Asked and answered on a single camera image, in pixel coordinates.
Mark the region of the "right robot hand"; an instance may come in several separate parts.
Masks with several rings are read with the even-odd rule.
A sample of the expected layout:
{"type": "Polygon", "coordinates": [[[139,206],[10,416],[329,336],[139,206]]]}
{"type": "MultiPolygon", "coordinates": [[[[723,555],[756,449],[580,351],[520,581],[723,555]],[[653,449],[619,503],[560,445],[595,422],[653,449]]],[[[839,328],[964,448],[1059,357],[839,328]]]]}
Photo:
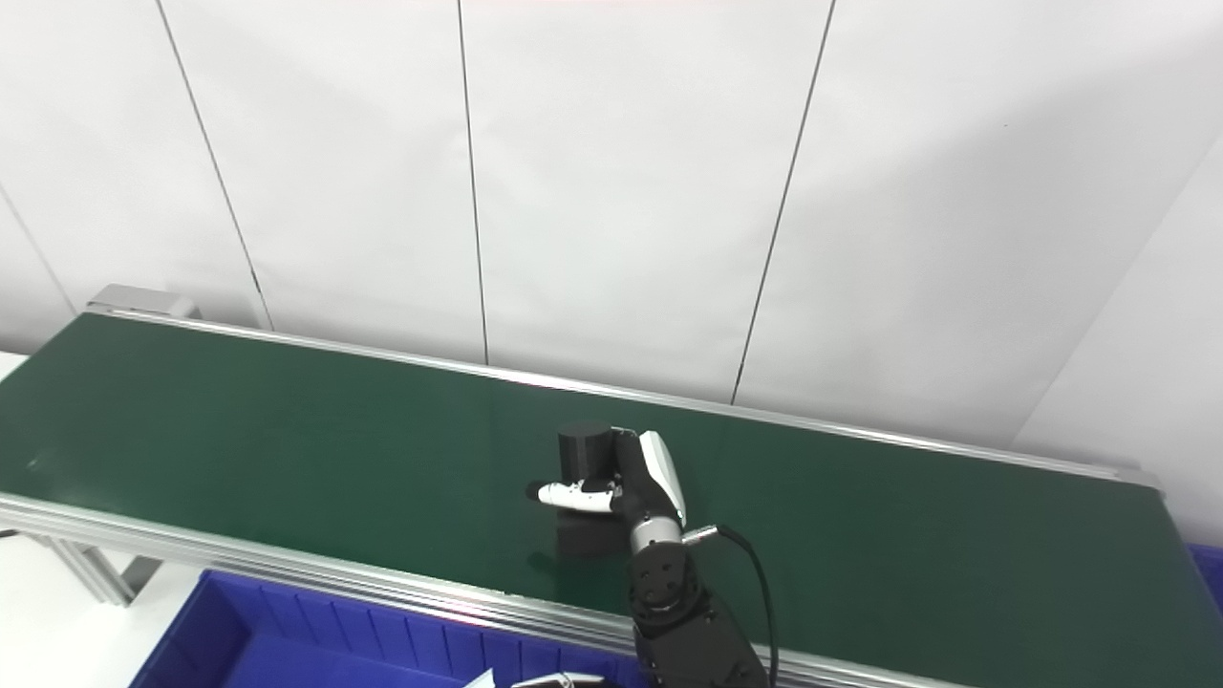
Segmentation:
{"type": "Polygon", "coordinates": [[[687,508],[678,470],[660,434],[596,423],[578,439],[582,457],[600,458],[600,477],[576,481],[532,481],[530,501],[565,512],[616,517],[630,532],[659,541],[680,540],[687,508]]]}

